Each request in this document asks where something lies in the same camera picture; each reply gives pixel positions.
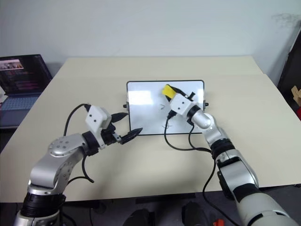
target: black cable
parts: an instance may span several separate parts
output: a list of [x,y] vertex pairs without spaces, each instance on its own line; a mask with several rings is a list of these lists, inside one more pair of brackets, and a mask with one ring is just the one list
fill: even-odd
[[73,224],[73,226],[77,226],[75,220],[74,220],[72,217],[70,217],[69,215],[67,215],[67,214],[64,213],[63,211],[62,211],[62,215],[63,215],[65,218],[67,218],[68,220],[70,220],[71,223]]
[[204,197],[205,201],[206,201],[210,206],[212,206],[212,207],[215,208],[217,211],[219,211],[219,212],[220,212],[226,219],[228,219],[232,224],[234,224],[235,226],[239,226],[238,223],[236,223],[234,220],[232,220],[232,219],[231,219],[227,214],[225,214],[220,208],[218,208],[218,207],[215,206],[212,202],[210,202],[210,201],[207,199],[206,195],[205,195],[205,189],[206,189],[207,185],[209,184],[211,178],[212,178],[213,175],[214,175],[215,167],[216,167],[216,163],[214,162],[214,166],[213,166],[212,172],[211,172],[211,174],[210,174],[208,180],[206,181],[206,183],[205,183],[205,185],[204,185],[204,187],[203,187],[203,191],[202,191],[203,197]]
[[18,211],[19,211],[19,210],[18,210],[18,209],[19,209],[19,206],[18,206],[18,203],[16,203],[16,202],[15,202],[15,204],[16,204],[16,211],[15,211],[15,215],[17,215],[17,213],[18,213]]
[[190,132],[189,132],[189,134],[188,134],[188,142],[189,142],[190,146],[191,146],[192,148],[194,148],[195,150],[211,153],[211,150],[208,149],[208,148],[205,148],[205,147],[195,147],[195,146],[192,144],[190,138],[191,138],[191,134],[192,134],[192,131],[193,131],[193,130],[194,130],[194,124],[192,125],[192,128],[191,128],[191,130],[190,130]]
[[168,144],[168,146],[170,146],[171,148],[173,148],[175,150],[179,150],[179,151],[193,151],[193,150],[195,150],[195,148],[178,148],[178,147],[175,147],[175,146],[173,146],[169,143],[169,141],[167,140],[167,137],[166,137],[166,130],[167,130],[167,127],[168,127],[169,119],[170,118],[166,119],[165,128],[164,128],[164,139],[165,139],[166,143]]
[[69,116],[68,116],[68,118],[67,118],[66,124],[65,124],[65,129],[64,129],[64,134],[63,134],[63,136],[66,136],[66,134],[67,134],[67,129],[68,129],[69,121],[70,121],[72,115],[77,111],[77,109],[79,109],[80,107],[85,106],[85,105],[86,105],[86,104],[80,104],[80,105],[78,105],[76,108],[74,108],[74,109],[72,110],[72,112],[70,112],[70,114],[69,114]]
[[89,210],[89,216],[90,216],[90,224],[91,224],[91,226],[93,226],[93,221],[92,221],[92,208],[90,208],[90,210]]
[[86,157],[87,157],[87,156],[84,154],[84,158],[83,158],[83,160],[81,161],[81,169],[82,169],[82,171],[83,171],[83,173],[84,173],[84,177],[83,177],[83,176],[80,176],[80,177],[72,178],[71,180],[68,181],[67,185],[70,184],[72,181],[74,181],[74,180],[76,180],[76,179],[86,179],[86,180],[90,181],[91,183],[94,183],[94,180],[92,180],[92,179],[88,176],[88,174],[87,174],[87,172],[86,172],[86,169],[85,169],[85,161],[86,161]]
[[[91,105],[88,105],[88,104],[80,104],[80,105],[78,105],[76,108],[74,108],[74,109],[70,112],[70,114],[69,114],[69,116],[68,116],[68,118],[67,118],[66,124],[65,124],[65,129],[64,129],[63,136],[66,136],[66,134],[67,134],[67,129],[68,129],[69,121],[70,121],[72,115],[73,115],[80,107],[82,107],[82,106],[84,106],[84,107],[86,108],[86,110],[88,111]],[[84,173],[84,177],[83,177],[83,176],[80,176],[80,177],[72,178],[71,180],[68,181],[67,185],[70,184],[72,181],[74,181],[74,180],[76,180],[76,179],[86,179],[86,180],[90,181],[91,183],[94,183],[94,180],[92,180],[92,179],[88,176],[88,174],[86,173],[86,169],[85,169],[85,161],[86,161],[86,157],[87,157],[87,156],[86,156],[86,154],[85,154],[84,151],[83,151],[83,154],[84,154],[84,157],[83,157],[83,160],[81,161],[81,169],[82,169],[82,171],[83,171],[83,173]]]
[[60,207],[60,212],[59,212],[59,224],[60,226],[63,225],[63,207]]
[[189,135],[188,135],[188,141],[191,145],[192,148],[178,148],[178,147],[175,147],[173,146],[172,144],[169,143],[169,141],[167,140],[167,137],[166,137],[166,130],[167,130],[167,127],[168,127],[168,121],[169,121],[169,117],[167,117],[166,119],[166,123],[165,123],[165,128],[164,128],[164,139],[166,141],[166,143],[168,144],[168,146],[170,146],[171,148],[175,149],[175,150],[179,150],[179,151],[193,151],[193,150],[197,150],[197,151],[204,151],[204,152],[211,152],[209,149],[207,148],[204,148],[204,147],[195,147],[192,145],[191,141],[190,141],[190,137],[191,137],[191,133],[194,129],[194,125],[192,126],[192,129],[190,130],[189,132]]

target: cardboard box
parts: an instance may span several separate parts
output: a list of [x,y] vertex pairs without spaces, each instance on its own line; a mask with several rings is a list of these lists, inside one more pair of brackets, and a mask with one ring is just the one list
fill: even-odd
[[301,89],[298,90],[296,86],[291,89],[293,93],[293,99],[297,102],[299,106],[301,106]]

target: table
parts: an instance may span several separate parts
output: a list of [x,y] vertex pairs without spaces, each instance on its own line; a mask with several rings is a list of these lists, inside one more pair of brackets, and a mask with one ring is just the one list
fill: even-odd
[[[301,123],[252,57],[107,57],[70,58],[39,97],[0,156],[0,200],[22,202],[34,164],[48,144],[63,134],[70,111],[89,102],[110,113],[124,112],[126,82],[134,80],[205,81],[206,112],[215,116],[259,178],[260,186],[301,182]],[[68,134],[87,131],[84,109],[74,114]],[[129,130],[128,118],[117,132]],[[188,147],[187,135],[169,135]],[[207,144],[192,135],[196,146]],[[76,180],[68,201],[124,198],[202,190],[213,161],[208,153],[171,149],[163,136],[139,136],[113,144],[88,157],[86,170],[95,180]],[[82,175],[80,163],[71,178]],[[208,191],[221,190],[215,174]]]

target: laptop keyboard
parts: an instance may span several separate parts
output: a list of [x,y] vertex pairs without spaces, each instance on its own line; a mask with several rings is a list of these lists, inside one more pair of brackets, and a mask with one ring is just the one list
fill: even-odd
[[31,109],[38,97],[15,97],[8,98],[1,106],[1,110],[23,110]]

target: yellow sponge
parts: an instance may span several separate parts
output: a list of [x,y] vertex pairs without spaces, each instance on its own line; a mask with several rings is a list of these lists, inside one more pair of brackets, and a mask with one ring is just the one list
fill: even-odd
[[166,85],[162,90],[162,94],[172,99],[176,95],[176,92],[170,87],[170,85]]

